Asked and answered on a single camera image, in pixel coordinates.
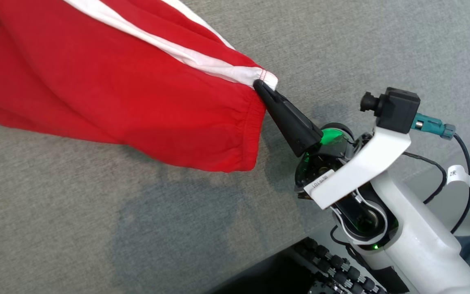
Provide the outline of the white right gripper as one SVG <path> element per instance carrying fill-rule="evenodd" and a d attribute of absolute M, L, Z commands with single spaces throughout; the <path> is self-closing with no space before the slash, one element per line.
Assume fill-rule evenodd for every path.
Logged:
<path fill-rule="evenodd" d="M 295 192 L 300 198 L 312 199 L 326 209 L 371 183 L 390 209 L 396 202 L 411 199 L 409 188 L 388 173 L 412 143 L 409 134 L 376 126 L 372 133 L 354 139 L 339 123 L 320 130 L 263 80 L 254 82 L 253 87 L 295 156 L 304 154 L 295 170 Z"/>

